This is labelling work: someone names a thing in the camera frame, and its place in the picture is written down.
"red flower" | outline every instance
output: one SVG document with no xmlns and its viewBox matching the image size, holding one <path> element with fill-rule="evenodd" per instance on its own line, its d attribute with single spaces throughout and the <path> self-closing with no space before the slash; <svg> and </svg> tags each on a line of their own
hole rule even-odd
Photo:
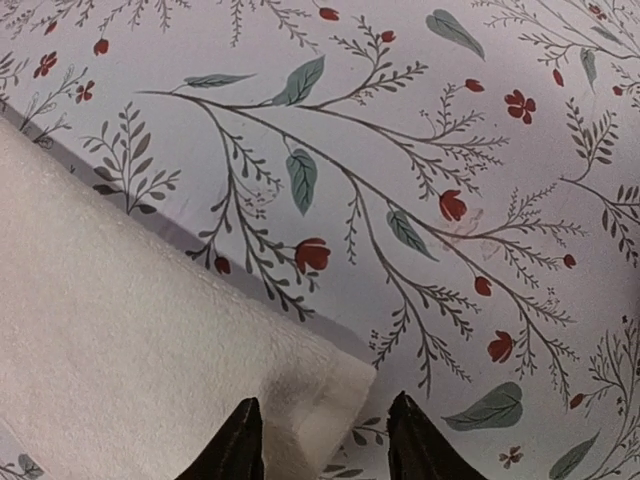
<svg viewBox="0 0 640 480">
<path fill-rule="evenodd" d="M 464 82 L 464 86 L 475 93 L 484 92 L 484 87 L 482 86 L 482 84 L 472 78 L 467 78 L 467 81 Z"/>
<path fill-rule="evenodd" d="M 324 18 L 325 20 L 331 20 L 332 22 L 337 22 L 338 20 L 340 20 L 339 17 L 339 13 L 337 10 L 334 10 L 333 8 L 321 8 L 320 9 L 320 16 L 322 18 Z"/>
<path fill-rule="evenodd" d="M 584 397 L 585 397 L 584 393 L 577 394 L 569 402 L 569 408 L 573 410 L 574 408 L 579 407 L 582 401 L 584 400 Z"/>
<path fill-rule="evenodd" d="M 447 220 L 459 222 L 462 216 L 467 213 L 467 206 L 462 200 L 456 197 L 460 195 L 460 190 L 447 190 L 440 195 L 440 211 Z"/>
<path fill-rule="evenodd" d="M 513 339 L 507 332 L 501 332 L 500 330 L 496 330 L 496 335 L 498 336 L 498 340 L 491 342 L 487 351 L 492 361 L 504 363 L 511 356 L 511 352 L 513 352 Z"/>
<path fill-rule="evenodd" d="M 589 4 L 589 10 L 593 13 L 598 20 L 606 20 L 607 16 L 600 10 L 600 7 L 594 5 L 593 3 Z"/>
<path fill-rule="evenodd" d="M 51 32 L 53 32 L 56 29 L 57 25 L 58 25 L 58 22 L 51 22 L 47 27 L 47 29 L 44 31 L 44 34 L 49 35 Z"/>
<path fill-rule="evenodd" d="M 562 78 L 562 74 L 557 68 L 553 70 L 553 79 L 559 86 L 564 87 L 564 78 Z"/>
<path fill-rule="evenodd" d="M 229 263 L 229 260 L 224 257 L 216 257 L 213 261 L 213 266 L 216 267 L 216 270 L 220 275 L 223 273 L 229 275 L 231 273 L 231 264 Z"/>
<path fill-rule="evenodd" d="M 393 33 L 393 30 L 387 30 L 386 32 L 382 32 L 380 38 L 383 43 L 391 43 L 396 39 L 396 35 Z"/>
<path fill-rule="evenodd" d="M 78 88 L 76 88 L 76 93 L 78 94 L 76 95 L 76 103 L 80 103 L 82 100 L 84 100 L 85 102 L 91 100 L 93 98 L 93 93 L 91 93 L 89 90 L 91 90 L 95 84 L 96 82 L 94 82 L 93 80 L 89 80 L 86 87 L 80 85 Z"/>
<path fill-rule="evenodd" d="M 573 258 L 573 255 L 567 253 L 563 258 L 562 261 L 564 262 L 565 267 L 567 268 L 573 268 L 576 266 L 576 259 Z"/>
<path fill-rule="evenodd" d="M 40 59 L 40 66 L 36 68 L 36 71 L 33 72 L 33 78 L 38 78 L 40 76 L 46 77 L 49 73 L 49 70 L 53 68 L 53 66 L 58 63 L 56 52 L 51 52 L 49 55 L 44 55 Z"/>
<path fill-rule="evenodd" d="M 97 57 L 98 55 L 104 55 L 109 51 L 109 40 L 106 38 L 101 38 L 96 42 L 93 46 L 93 53 Z"/>
<path fill-rule="evenodd" d="M 513 118 L 522 118 L 526 125 L 531 125 L 531 113 L 536 111 L 536 102 L 533 98 L 524 98 L 518 89 L 513 94 L 506 95 L 504 101 L 511 105 L 507 111 Z"/>
<path fill-rule="evenodd" d="M 491 296 L 491 282 L 489 279 L 485 277 L 476 277 L 475 285 L 476 292 L 478 295 L 482 295 L 483 297 Z"/>
<path fill-rule="evenodd" d="M 327 242 L 321 238 L 308 238 L 300 242 L 296 247 L 294 256 L 298 270 L 306 273 L 307 265 L 314 270 L 327 268 L 331 250 L 324 246 L 326 244 Z"/>
</svg>

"floral pattern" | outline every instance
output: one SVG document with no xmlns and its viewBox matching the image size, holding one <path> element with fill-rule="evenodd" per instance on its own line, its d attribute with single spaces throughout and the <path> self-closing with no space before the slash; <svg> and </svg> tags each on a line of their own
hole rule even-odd
<svg viewBox="0 0 640 480">
<path fill-rule="evenodd" d="M 487 478 L 640 478 L 640 2 L 3 0 L 0 27 L 28 138 L 368 344 L 384 393 L 322 479 L 388 478 L 399 390 Z"/>
</svg>

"gray-green leaf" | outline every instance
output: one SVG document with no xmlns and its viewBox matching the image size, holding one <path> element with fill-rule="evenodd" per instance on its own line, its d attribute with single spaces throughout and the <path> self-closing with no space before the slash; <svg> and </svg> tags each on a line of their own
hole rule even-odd
<svg viewBox="0 0 640 480">
<path fill-rule="evenodd" d="M 522 417 L 522 389 L 513 382 L 497 386 L 464 412 L 443 417 L 458 432 L 512 427 Z"/>
<path fill-rule="evenodd" d="M 313 203 L 313 192 L 318 180 L 316 162 L 306 151 L 297 148 L 287 158 L 287 172 L 291 178 L 293 201 L 300 213 L 305 215 Z"/>
<path fill-rule="evenodd" d="M 593 50 L 587 48 L 580 50 L 580 62 L 582 63 L 582 68 L 584 68 L 584 73 L 587 74 L 589 85 L 591 85 L 591 89 L 593 90 L 593 82 L 598 76 L 598 72 L 596 71 L 596 55 L 593 53 Z"/>
<path fill-rule="evenodd" d="M 602 35 L 607 40 L 611 40 L 612 42 L 615 42 L 617 44 L 620 43 L 620 39 L 618 37 L 616 37 L 613 33 L 611 33 L 606 28 L 601 27 L 600 25 L 596 25 L 595 27 L 591 27 L 591 30 L 593 30 L 594 32 L 598 32 L 600 35 Z"/>
<path fill-rule="evenodd" d="M 584 460 L 584 457 L 587 456 L 587 453 L 589 453 L 593 444 L 596 443 L 598 435 L 599 434 L 596 434 L 593 438 L 576 445 L 565 453 L 560 460 L 551 467 L 551 470 L 549 471 L 549 478 L 551 480 L 564 480 L 567 478 L 578 464 Z"/>
<path fill-rule="evenodd" d="M 184 82 L 193 88 L 216 88 L 231 85 L 255 76 L 251 75 L 224 75 L 222 73 L 214 73 L 213 75 L 205 75 L 203 77 L 187 77 Z"/>
<path fill-rule="evenodd" d="M 295 105 L 302 102 L 311 93 L 315 83 L 324 72 L 324 55 L 296 68 L 289 78 L 287 86 L 273 97 L 273 105 Z"/>
<path fill-rule="evenodd" d="M 439 261 L 433 255 L 431 255 L 431 253 L 429 253 L 429 250 L 427 250 L 427 246 L 424 244 L 424 241 L 413 229 L 413 227 L 409 223 L 407 215 L 402 210 L 396 210 L 395 212 L 391 210 L 389 213 L 387 213 L 387 223 L 391 227 L 391 231 L 396 236 L 396 238 L 406 246 L 417 250 L 425 257 L 430 258 L 434 262 Z"/>
<path fill-rule="evenodd" d="M 468 48 L 484 60 L 482 45 L 446 10 L 437 9 L 432 15 L 427 15 L 427 27 L 436 35 Z"/>
<path fill-rule="evenodd" d="M 44 475 L 42 469 L 31 460 L 31 457 L 26 453 L 18 455 L 18 465 L 24 472 L 24 478 L 28 478 L 29 480 L 35 480 L 38 477 Z"/>
<path fill-rule="evenodd" d="M 133 151 L 133 155 L 131 155 L 131 161 L 133 161 L 136 158 L 138 158 L 140 155 L 142 155 L 147 150 L 147 148 L 149 147 L 149 142 L 150 141 L 151 141 L 151 134 L 150 133 L 147 133 L 144 137 L 142 137 L 142 139 L 138 143 L 138 146 Z"/>
</svg>

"folded towel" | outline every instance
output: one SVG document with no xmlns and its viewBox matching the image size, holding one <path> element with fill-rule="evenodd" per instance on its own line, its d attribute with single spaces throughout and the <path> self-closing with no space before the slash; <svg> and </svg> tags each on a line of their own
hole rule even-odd
<svg viewBox="0 0 640 480">
<path fill-rule="evenodd" d="M 0 119 L 0 413 L 57 480 L 173 480 L 246 397 L 314 478 L 373 369 L 188 260 Z"/>
</svg>

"red tulip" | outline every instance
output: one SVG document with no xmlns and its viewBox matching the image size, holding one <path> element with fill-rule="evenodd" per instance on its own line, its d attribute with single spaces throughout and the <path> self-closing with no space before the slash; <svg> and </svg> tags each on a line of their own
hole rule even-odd
<svg viewBox="0 0 640 480">
<path fill-rule="evenodd" d="M 109 51 L 109 40 L 107 40 L 106 38 L 101 38 L 93 46 L 93 53 L 96 55 L 96 57 L 98 55 L 104 55 L 108 51 Z"/>
<path fill-rule="evenodd" d="M 484 92 L 484 87 L 482 86 L 482 84 L 472 78 L 468 78 L 467 81 L 464 82 L 464 86 L 475 93 Z"/>
<path fill-rule="evenodd" d="M 302 273 L 306 273 L 307 265 L 314 270 L 324 270 L 329 264 L 329 250 L 326 245 L 327 242 L 321 238 L 308 238 L 303 240 L 296 247 L 296 253 L 294 260 Z"/>
<path fill-rule="evenodd" d="M 229 260 L 224 257 L 216 257 L 213 261 L 213 266 L 216 267 L 216 270 L 220 275 L 223 273 L 229 275 L 231 273 L 231 264 L 229 263 Z"/>
<path fill-rule="evenodd" d="M 553 70 L 553 79 L 559 86 L 564 87 L 564 78 L 557 68 Z"/>
<path fill-rule="evenodd" d="M 322 18 L 324 18 L 325 20 L 331 20 L 332 22 L 337 22 L 338 20 L 340 20 L 339 17 L 339 13 L 337 10 L 334 10 L 333 8 L 327 8 L 327 7 L 323 7 L 320 9 L 320 16 Z"/>
<path fill-rule="evenodd" d="M 579 393 L 577 394 L 575 397 L 573 397 L 571 399 L 571 401 L 569 402 L 569 408 L 571 410 L 573 410 L 574 408 L 580 406 L 580 404 L 582 403 L 582 401 L 584 400 L 584 393 Z"/>
<path fill-rule="evenodd" d="M 44 31 L 44 34 L 49 35 L 51 32 L 53 32 L 56 29 L 57 25 L 58 25 L 58 22 L 51 22 L 47 27 L 47 29 Z"/>
<path fill-rule="evenodd" d="M 474 286 L 479 295 L 482 295 L 483 297 L 491 296 L 491 282 L 489 279 L 485 277 L 476 277 Z"/>
<path fill-rule="evenodd" d="M 460 195 L 460 190 L 447 190 L 440 195 L 440 211 L 447 220 L 459 222 L 465 213 L 467 205 L 456 197 Z"/>
<path fill-rule="evenodd" d="M 391 43 L 396 39 L 396 36 L 393 33 L 393 30 L 387 30 L 386 32 L 382 32 L 380 38 L 383 43 Z"/>
<path fill-rule="evenodd" d="M 504 363 L 513 352 L 513 339 L 507 332 L 496 331 L 498 340 L 494 340 L 489 344 L 487 351 L 494 362 Z"/>
<path fill-rule="evenodd" d="M 576 259 L 573 258 L 573 255 L 566 254 L 562 261 L 567 268 L 573 268 L 576 266 Z"/>
</svg>

